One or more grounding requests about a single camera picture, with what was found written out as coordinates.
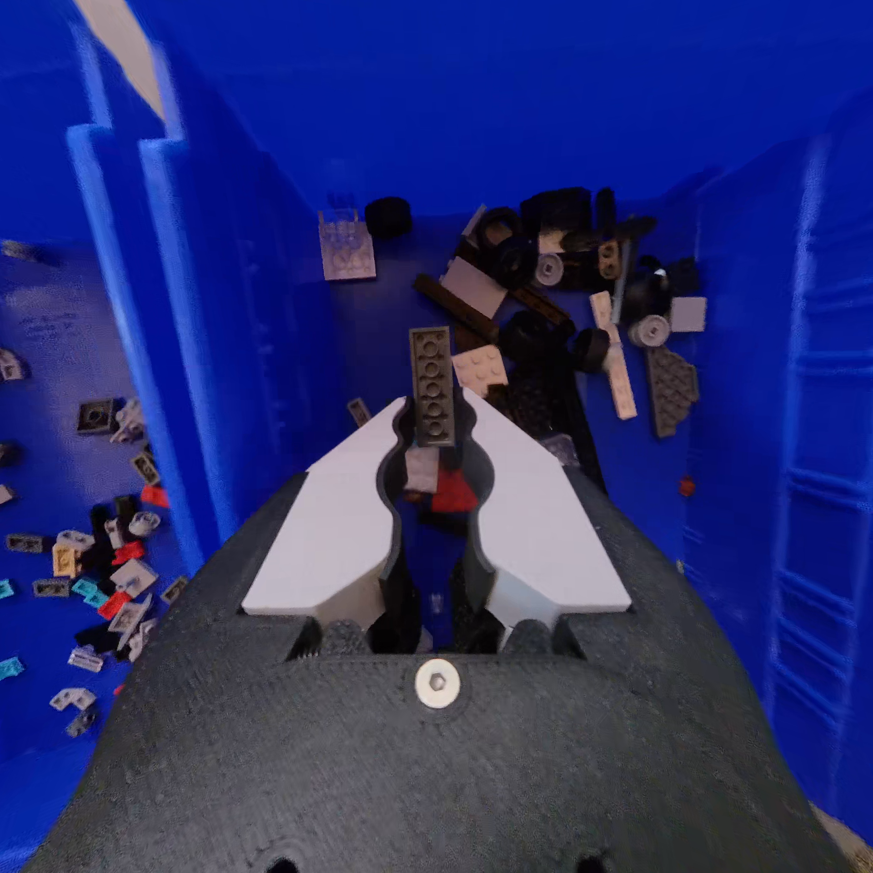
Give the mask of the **blue partitioned storage bin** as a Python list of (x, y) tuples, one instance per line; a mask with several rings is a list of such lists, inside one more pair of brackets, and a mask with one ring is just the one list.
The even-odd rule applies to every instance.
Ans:
[[(2, 2), (2, 242), (97, 258), (176, 519), (125, 552), (130, 668), (75, 743), (2, 762), (2, 871), (851, 871), (871, 841), (871, 10), (865, 2), (130, 2), (162, 107), (74, 2)], [(306, 468), (413, 392), (413, 288), (476, 208), (616, 192), (693, 256), (676, 436), (582, 401), (574, 484), (620, 615), (458, 649), (467, 514), (398, 499), (431, 651), (254, 617)], [(318, 212), (406, 199), (376, 279), (324, 279)], [(684, 475), (696, 483), (682, 497)]]

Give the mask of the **light grey small brick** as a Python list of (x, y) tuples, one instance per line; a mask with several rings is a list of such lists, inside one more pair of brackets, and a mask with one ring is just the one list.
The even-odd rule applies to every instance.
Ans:
[(405, 463), (405, 491), (430, 495), (437, 493), (440, 470), (440, 450), (438, 447), (414, 445), (406, 451)]

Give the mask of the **pile of small colourful bricks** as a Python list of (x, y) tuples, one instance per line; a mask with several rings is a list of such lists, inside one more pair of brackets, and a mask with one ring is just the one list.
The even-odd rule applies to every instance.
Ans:
[(107, 645), (113, 575), (128, 552), (159, 593), (187, 570), (175, 517), (140, 502), (134, 459), (149, 432), (111, 433), (142, 398), (96, 256), (13, 244), (2, 251), (2, 762), (75, 743), (76, 704), (96, 698), (100, 724), (130, 668)]

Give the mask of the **red wedge brick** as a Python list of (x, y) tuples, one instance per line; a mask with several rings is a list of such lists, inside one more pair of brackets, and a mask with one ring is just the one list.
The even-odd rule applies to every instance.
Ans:
[(437, 487), (431, 497), (431, 511), (439, 514), (464, 514), (478, 506), (472, 487), (461, 469), (440, 468)]

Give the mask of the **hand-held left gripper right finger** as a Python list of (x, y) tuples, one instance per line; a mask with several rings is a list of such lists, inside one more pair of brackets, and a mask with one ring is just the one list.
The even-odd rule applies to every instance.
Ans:
[(620, 615), (632, 606), (567, 469), (469, 388), (456, 391), (458, 453), (475, 497), (453, 580), (458, 649), (501, 649), (524, 622)]

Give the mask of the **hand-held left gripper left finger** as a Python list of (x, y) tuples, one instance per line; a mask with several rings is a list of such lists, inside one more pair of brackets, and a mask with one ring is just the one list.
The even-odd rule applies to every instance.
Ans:
[(242, 601), (248, 616), (351, 621), (376, 649), (418, 646), (396, 503), (414, 435), (402, 396), (313, 463)]

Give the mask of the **black toy tyre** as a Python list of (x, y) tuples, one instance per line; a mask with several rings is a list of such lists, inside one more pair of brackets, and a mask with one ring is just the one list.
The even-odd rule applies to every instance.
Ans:
[(409, 202), (399, 196), (386, 196), (366, 204), (364, 219), (373, 239), (388, 240), (409, 234), (413, 217)]

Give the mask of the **dark grey brick plate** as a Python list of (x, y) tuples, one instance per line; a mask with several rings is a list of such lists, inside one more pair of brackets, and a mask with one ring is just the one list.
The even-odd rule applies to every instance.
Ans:
[(450, 339), (447, 326), (409, 330), (416, 441), (422, 448), (456, 445)]

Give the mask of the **pile of dark toy bricks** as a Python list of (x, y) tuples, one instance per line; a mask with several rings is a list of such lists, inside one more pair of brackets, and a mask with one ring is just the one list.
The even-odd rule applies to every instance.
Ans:
[(639, 253), (654, 216), (620, 217), (614, 191), (544, 191), (481, 207), (441, 278), (413, 288), (452, 316), (458, 387), (482, 397), (603, 487), (579, 375), (604, 375), (619, 421), (637, 417), (625, 343), (640, 350), (656, 439), (699, 400), (697, 370), (668, 347), (705, 329), (697, 260)]

